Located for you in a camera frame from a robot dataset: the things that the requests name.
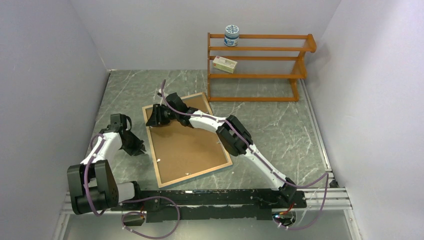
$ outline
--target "can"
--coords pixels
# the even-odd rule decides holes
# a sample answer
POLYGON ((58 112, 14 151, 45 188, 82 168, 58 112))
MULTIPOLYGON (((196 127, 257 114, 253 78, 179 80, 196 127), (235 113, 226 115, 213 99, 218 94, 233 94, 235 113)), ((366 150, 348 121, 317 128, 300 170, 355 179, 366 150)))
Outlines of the can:
POLYGON ((239 27, 236 25, 228 25, 225 27, 224 44, 234 47, 239 43, 239 27))

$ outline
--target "brown cork surface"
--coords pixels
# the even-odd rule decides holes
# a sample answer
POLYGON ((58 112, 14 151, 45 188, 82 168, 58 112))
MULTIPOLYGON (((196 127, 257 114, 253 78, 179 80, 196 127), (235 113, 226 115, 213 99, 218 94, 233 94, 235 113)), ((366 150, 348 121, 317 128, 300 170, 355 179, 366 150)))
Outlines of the brown cork surface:
MULTIPOLYGON (((204 93, 182 97, 187 106, 212 114, 204 93)), ((152 107, 144 107, 144 120, 152 107)), ((164 187, 232 165, 216 133, 182 126, 173 120, 164 127, 147 128, 159 187, 164 187)))

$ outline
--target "cable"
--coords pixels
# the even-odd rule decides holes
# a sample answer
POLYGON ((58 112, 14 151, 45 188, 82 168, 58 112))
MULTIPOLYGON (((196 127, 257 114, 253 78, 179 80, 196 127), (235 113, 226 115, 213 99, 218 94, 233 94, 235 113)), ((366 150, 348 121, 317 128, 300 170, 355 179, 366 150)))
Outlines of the cable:
POLYGON ((105 136, 103 134, 97 133, 91 138, 90 146, 93 148, 93 141, 94 139, 100 137, 100 143, 98 147, 94 150, 94 153, 91 155, 90 159, 87 162, 87 165, 84 169, 84 189, 85 189, 85 195, 87 196, 88 204, 90 205, 91 211, 96 215, 97 217, 100 217, 103 215, 103 213, 106 211, 106 209, 103 209, 100 213, 97 212, 96 208, 94 207, 92 196, 90 195, 90 188, 89 188, 89 168, 90 164, 92 164, 93 160, 96 158, 97 154, 100 152, 100 149, 102 149, 103 144, 105 144, 105 136))
POLYGON ((259 199, 259 202, 264 202, 264 203, 270 204, 270 205, 278 204, 278 202, 269 202, 269 201, 266 201, 266 200, 264 200, 264 199, 262 199, 260 197, 257 197, 257 196, 252 197, 252 199, 259 199))
POLYGON ((143 209, 145 208, 145 206, 144 206, 144 204, 143 204, 143 206, 141 206, 141 208, 140 208, 140 213, 143 213, 143 209))
MULTIPOLYGON (((217 121, 218 120, 218 118, 216 118, 216 117, 214 117, 214 116, 211 116, 211 115, 203 115, 203 116, 201 116, 201 115, 199 115, 199 114, 189 114, 189 113, 185 113, 185 112, 180 112, 180 111, 178 111, 178 110, 176 110, 176 109, 174 109, 168 102, 167 102, 167 100, 166 100, 166 98, 165 98, 165 93, 164 93, 164 87, 165 87, 165 82, 166 82, 167 80, 166 79, 164 79, 163 80, 163 82, 162 82, 162 84, 160 85, 160 92, 161 92, 161 95, 162 95, 162 100, 165 102, 165 104, 168 106, 168 108, 170 108, 172 111, 174 111, 175 113, 177 113, 177 114, 180 114, 180 115, 184 115, 184 116, 192 116, 192 117, 203 117, 203 118, 208 118, 208 119, 212 119, 212 120, 214 120, 214 121, 217 121)), ((235 135, 237 135, 237 137, 240 139, 240 140, 242 140, 245 144, 246 144, 246 146, 247 146, 247 148, 250 150, 250 152, 252 152, 253 153, 253 155, 255 155, 270 171, 272 171, 273 169, 272 169, 272 167, 270 167, 263 159, 262 159, 262 157, 261 156, 259 156, 256 152, 254 152, 252 149, 251 149, 251 147, 250 147, 250 144, 248 143, 248 141, 233 127, 233 125, 231 125, 231 123, 229 122, 229 121, 227 121, 226 119, 224 119, 224 120, 218 120, 218 122, 225 122, 228 126, 229 126, 229 128, 235 133, 235 135)), ((296 184, 293 184, 293 183, 290 183, 290 182, 288 182, 288 181, 286 181, 285 179, 283 179, 283 178, 281 178, 276 172, 273 172, 273 174, 274 174, 274 176, 276 176, 280 181, 282 181, 283 183, 285 183, 285 184, 287 184, 287 185, 289 185, 289 186, 292 186, 292 187, 295 187, 295 188, 301 188, 301 189, 303 189, 303 188, 308 188, 308 187, 310 187, 310 186, 312 186, 312 185, 314 185, 314 184, 316 184, 316 183, 318 183, 319 181, 321 181, 324 177, 326 177, 326 181, 325 181, 325 189, 324 189, 324 198, 322 199, 322 204, 321 204, 321 207, 319 208, 319 212, 318 212, 318 214, 317 214, 317 216, 309 223, 309 224, 307 224, 307 225, 305 225, 305 226, 301 226, 301 227, 292 227, 292 228, 290 228, 289 230, 292 230, 292 231, 296 231, 296 230, 302 230, 302 229, 306 229, 306 228, 308 228, 308 227, 310 227, 312 224, 314 224, 316 221, 317 221, 317 219, 320 217, 320 215, 321 215, 321 213, 322 213, 322 211, 323 211, 323 208, 324 208, 324 204, 325 204, 325 202, 326 202, 326 197, 327 197, 327 190, 328 190, 328 185, 329 185, 329 174, 328 174, 328 172, 325 172, 322 176, 320 176, 317 180, 315 180, 315 181, 313 181, 313 182, 311 182, 311 183, 309 183, 309 184, 306 184, 306 185, 303 185, 303 186, 299 186, 299 185, 296 185, 296 184)))
POLYGON ((291 218, 288 216, 282 217, 273 217, 272 220, 278 225, 278 228, 283 226, 286 230, 289 229, 289 226, 292 226, 296 222, 296 217, 292 214, 291 218))
MULTIPOLYGON (((91 211, 97 217, 100 217, 101 215, 103 215, 103 213, 106 211, 106 209, 103 209, 100 213, 98 213, 95 206, 94 206, 93 199, 90 195, 90 188, 89 188, 89 168, 90 168, 90 164, 96 158, 97 154, 100 152, 100 150, 102 149, 102 147, 103 147, 103 145, 105 144, 105 141, 106 141, 105 136, 103 136, 103 134, 98 133, 95 136, 93 136, 93 138, 91 139, 91 141, 90 141, 91 147, 93 147, 94 139, 99 138, 99 137, 100 137, 100 143, 99 143, 98 147, 95 149, 95 151, 93 152, 93 154, 91 155, 90 159, 88 160, 87 165, 85 166, 85 170, 84 170, 85 195, 87 196, 87 201, 88 201, 88 204, 90 205, 91 211)), ((125 203, 138 203, 138 202, 144 202, 144 201, 151 200, 151 199, 165 199, 165 200, 171 202, 175 206, 178 217, 177 217, 177 221, 176 221, 174 228, 168 234, 165 234, 163 236, 147 236, 147 235, 144 235, 144 234, 142 234, 138 231, 134 231, 131 228, 125 226, 124 218, 128 215, 137 214, 137 215, 145 217, 144 213, 141 213, 141 212, 138 212, 138 211, 131 211, 131 212, 128 212, 128 213, 126 213, 122 216, 122 218, 121 218, 121 223, 122 223, 122 227, 123 227, 122 229, 126 229, 126 230, 130 231, 131 233, 137 234, 137 235, 144 237, 144 238, 147 238, 147 239, 164 239, 164 238, 168 237, 169 235, 171 235, 173 232, 175 232, 175 230, 178 227, 178 224, 180 223, 180 209, 178 208, 178 205, 174 201, 172 201, 171 199, 169 199, 165 196, 151 196, 151 197, 146 197, 146 198, 138 199, 138 200, 125 200, 125 201, 122 201, 122 203, 124 203, 124 204, 125 203)))
POLYGON ((282 211, 279 214, 281 215, 286 215, 290 212, 290 210, 292 210, 293 206, 295 205, 295 203, 293 202, 292 204, 290 204, 290 207, 288 207, 287 211, 282 211))
POLYGON ((122 203, 123 204, 126 204, 126 203, 139 203, 139 202, 144 202, 144 201, 152 200, 152 199, 165 199, 165 200, 171 202, 174 205, 174 207, 176 208, 176 213, 178 214, 178 217, 177 217, 177 220, 176 220, 176 223, 175 223, 175 226, 173 227, 173 229, 169 233, 167 233, 167 234, 165 234, 163 236, 148 236, 148 235, 144 235, 144 234, 142 234, 142 233, 140 233, 138 231, 132 230, 131 228, 129 228, 129 227, 127 227, 125 225, 124 219, 128 215, 145 216, 144 213, 141 213, 141 212, 138 212, 138 211, 130 211, 130 212, 125 213, 122 216, 122 218, 121 218, 122 229, 128 230, 128 231, 130 231, 133 234, 137 234, 138 236, 143 237, 143 238, 147 238, 147 239, 164 239, 166 237, 169 237, 171 234, 173 234, 175 232, 175 230, 177 229, 178 224, 180 223, 180 216, 181 215, 180 215, 180 209, 178 208, 178 205, 174 201, 172 201, 171 199, 169 199, 169 198, 167 198, 165 196, 151 196, 151 197, 146 197, 146 198, 138 199, 138 200, 125 200, 125 201, 122 201, 122 203))
MULTIPOLYGON (((313 191, 313 193, 310 195, 310 198, 309 198, 309 201, 311 201, 312 200, 312 198, 314 197, 314 195, 317 193, 317 191, 319 190, 320 188, 318 187, 315 191, 313 191)), ((296 222, 296 224, 297 225, 300 225, 301 224, 301 222, 302 222, 302 220, 304 219, 304 217, 305 217, 305 215, 306 215, 306 212, 308 211, 308 209, 306 208, 306 210, 304 210, 303 211, 303 213, 302 213, 302 217, 300 218, 300 221, 298 221, 298 222, 296 222)))

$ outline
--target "marble floor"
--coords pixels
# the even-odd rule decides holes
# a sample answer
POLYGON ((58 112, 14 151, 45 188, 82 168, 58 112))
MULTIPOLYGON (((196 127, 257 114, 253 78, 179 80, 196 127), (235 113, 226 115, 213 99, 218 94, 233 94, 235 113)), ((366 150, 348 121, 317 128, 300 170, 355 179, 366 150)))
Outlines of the marble floor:
MULTIPOLYGON (((118 70, 112 71, 99 108, 93 135, 109 124, 111 114, 131 117, 132 131, 148 141, 142 107, 158 103, 156 95, 163 79, 165 92, 180 97, 206 92, 205 70, 118 70)), ((213 79, 214 97, 292 96, 285 79, 213 79)), ((211 102, 213 114, 232 114, 244 124, 261 153, 298 185, 308 184, 325 172, 321 148, 310 120, 305 93, 299 102, 211 102)), ((110 163, 117 183, 137 181, 142 189, 157 190, 150 147, 147 154, 129 156, 118 151, 110 163)), ((268 188, 261 173, 243 157, 231 157, 233 166, 196 180, 173 186, 174 190, 268 188)), ((323 187, 324 181, 315 187, 323 187)))

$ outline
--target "wooden shelf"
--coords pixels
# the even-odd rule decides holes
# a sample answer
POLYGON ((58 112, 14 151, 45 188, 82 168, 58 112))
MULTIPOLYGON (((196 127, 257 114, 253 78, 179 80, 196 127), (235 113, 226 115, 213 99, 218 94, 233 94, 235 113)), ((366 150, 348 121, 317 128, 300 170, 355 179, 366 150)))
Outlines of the wooden shelf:
POLYGON ((297 79, 304 79, 307 76, 305 67, 305 53, 314 53, 317 49, 314 37, 308 35, 268 35, 268 34, 241 34, 237 46, 224 45, 224 34, 207 34, 207 96, 210 102, 297 102, 299 93, 297 89, 297 79), (216 55, 211 55, 211 51, 267 51, 267 52, 299 52, 297 56, 234 56, 220 55, 227 59, 238 61, 234 73, 226 73, 212 67, 212 61, 216 55), (270 61, 275 65, 276 70, 261 69, 252 67, 252 64, 245 64, 243 61, 270 61), (288 79, 293 97, 213 97, 211 96, 211 79, 288 79))

